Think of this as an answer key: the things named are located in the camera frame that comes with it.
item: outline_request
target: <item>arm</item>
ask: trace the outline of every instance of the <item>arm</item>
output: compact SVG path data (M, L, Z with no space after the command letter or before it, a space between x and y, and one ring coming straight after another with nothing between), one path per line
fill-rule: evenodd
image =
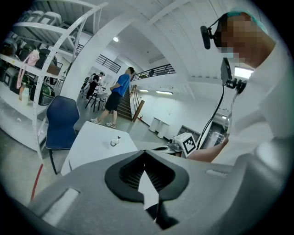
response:
M201 162L212 162L226 146L228 141L228 138L225 138L225 140L219 145L213 146L209 149L196 150L188 158Z
M112 87L110 88L110 90L112 91L114 88L118 88L118 87L120 87L120 84L116 83L114 86L112 86Z

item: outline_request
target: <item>black shorts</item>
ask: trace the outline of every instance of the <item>black shorts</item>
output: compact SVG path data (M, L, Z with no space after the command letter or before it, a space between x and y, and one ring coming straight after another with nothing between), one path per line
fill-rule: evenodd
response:
M116 111L121 98L122 96L118 92L115 92L115 91L112 92L105 104L105 109L107 109L108 111L112 111L112 110Z

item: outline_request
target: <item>white table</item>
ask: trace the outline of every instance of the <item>white table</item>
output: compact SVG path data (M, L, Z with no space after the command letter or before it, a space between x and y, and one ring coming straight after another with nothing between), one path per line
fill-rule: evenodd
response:
M119 144L111 147L110 140L118 136ZM61 174L66 175L71 169L89 162L137 150L127 132L85 122L65 159Z
M156 117L153 117L153 120L152 120L152 123L149 127L149 130L152 131L152 132L155 132L156 129L159 127L159 130L158 130L158 137L159 138L163 138L164 137L164 134L167 132L167 130L169 129L169 124L165 123L164 121L156 118Z

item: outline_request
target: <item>pink bag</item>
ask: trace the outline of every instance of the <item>pink bag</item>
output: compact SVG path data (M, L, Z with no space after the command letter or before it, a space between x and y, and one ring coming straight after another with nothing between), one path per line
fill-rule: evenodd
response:
M31 54L28 55L28 57L23 61L22 67L19 69L18 78L17 78L17 89L20 88L22 85L22 79L24 75L24 71L26 70L25 62L27 61L27 64L30 66L35 66L36 62L40 59L39 57L39 51L33 50Z

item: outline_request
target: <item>ear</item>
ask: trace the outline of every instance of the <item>ear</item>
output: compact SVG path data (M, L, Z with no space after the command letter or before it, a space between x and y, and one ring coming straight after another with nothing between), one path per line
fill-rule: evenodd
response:
M241 12L241 16L245 18L245 21L251 21L251 16L245 12Z

